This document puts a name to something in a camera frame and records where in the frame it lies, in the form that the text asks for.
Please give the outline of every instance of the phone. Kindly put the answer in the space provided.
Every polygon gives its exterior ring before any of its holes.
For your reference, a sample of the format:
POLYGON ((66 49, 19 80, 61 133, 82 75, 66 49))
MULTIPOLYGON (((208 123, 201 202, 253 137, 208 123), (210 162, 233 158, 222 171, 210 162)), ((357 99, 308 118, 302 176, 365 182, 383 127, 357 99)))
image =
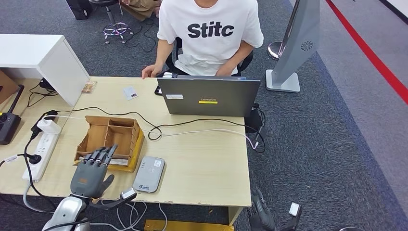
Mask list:
MULTIPOLYGON (((176 73, 171 73, 171 72, 165 72, 165 73, 163 74, 163 78, 177 78, 177 76, 178 76, 178 74, 176 74, 176 73)), ((161 96, 163 96, 162 90, 160 89, 160 86, 159 86, 159 85, 157 85, 156 90, 154 90, 154 94, 155 94, 155 95, 161 95, 161 96)))
POLYGON ((162 94, 162 90, 160 89, 160 86, 159 86, 159 85, 157 85, 156 90, 154 90, 154 94, 155 94, 155 95, 163 95, 163 94, 162 94))

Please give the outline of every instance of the gray panel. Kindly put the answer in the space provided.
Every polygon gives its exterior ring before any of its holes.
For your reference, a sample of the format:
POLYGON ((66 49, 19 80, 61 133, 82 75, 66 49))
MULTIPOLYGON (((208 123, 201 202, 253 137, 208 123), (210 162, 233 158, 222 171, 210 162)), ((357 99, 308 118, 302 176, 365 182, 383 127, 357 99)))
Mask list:
POLYGON ((170 114, 248 116, 259 80, 158 78, 170 114), (171 99, 171 95, 182 95, 171 99))

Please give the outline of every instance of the card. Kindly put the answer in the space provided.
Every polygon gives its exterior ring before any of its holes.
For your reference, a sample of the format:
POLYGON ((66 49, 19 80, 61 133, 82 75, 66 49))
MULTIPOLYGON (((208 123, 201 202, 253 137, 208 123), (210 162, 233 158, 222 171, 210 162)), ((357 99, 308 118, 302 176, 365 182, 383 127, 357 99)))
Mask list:
POLYGON ((127 100, 134 99, 138 96, 138 94, 136 93, 135 89, 132 86, 123 88, 123 93, 125 94, 127 100))
POLYGON ((95 86, 96 86, 96 83, 97 83, 96 81, 88 81, 88 82, 85 84, 84 89, 82 89, 82 93, 92 94, 93 89, 94 89, 95 86))

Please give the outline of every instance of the silver stand base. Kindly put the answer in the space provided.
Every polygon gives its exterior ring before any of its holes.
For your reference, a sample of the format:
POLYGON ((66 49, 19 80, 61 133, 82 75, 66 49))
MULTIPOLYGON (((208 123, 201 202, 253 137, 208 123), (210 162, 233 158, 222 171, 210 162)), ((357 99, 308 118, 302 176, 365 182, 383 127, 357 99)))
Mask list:
POLYGON ((300 92, 299 78, 296 73, 293 73, 282 85, 273 85, 272 70, 266 71, 267 90, 285 91, 285 92, 300 92))
POLYGON ((282 42, 273 42, 268 46, 268 54, 274 60, 279 60, 279 50, 281 49, 282 42))

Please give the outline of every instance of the robot finger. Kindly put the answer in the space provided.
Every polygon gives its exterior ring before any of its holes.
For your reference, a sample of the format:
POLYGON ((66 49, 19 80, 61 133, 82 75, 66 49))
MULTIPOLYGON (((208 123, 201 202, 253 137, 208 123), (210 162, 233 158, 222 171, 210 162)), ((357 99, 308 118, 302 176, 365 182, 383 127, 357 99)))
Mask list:
POLYGON ((84 159, 82 159, 82 162, 83 162, 83 163, 86 163, 86 162, 89 160, 89 158, 90 158, 91 155, 92 155, 91 153, 89 153, 88 155, 86 155, 86 156, 84 157, 84 159))
POLYGON ((95 150, 92 154, 92 156, 90 157, 91 161, 95 161, 95 159, 99 156, 99 153, 101 153, 101 151, 103 151, 105 149, 105 147, 101 147, 97 150, 95 150))
POLYGON ((109 150, 108 155, 106 155, 106 158, 103 162, 103 164, 107 165, 111 162, 112 160, 112 156, 114 155, 116 149, 117 149, 117 144, 115 144, 114 146, 112 146, 112 148, 109 150))
POLYGON ((102 161, 105 159, 107 153, 108 153, 108 152, 107 152, 107 149, 103 150, 103 151, 99 154, 98 158, 95 160, 95 163, 98 163, 98 164, 102 163, 102 161))

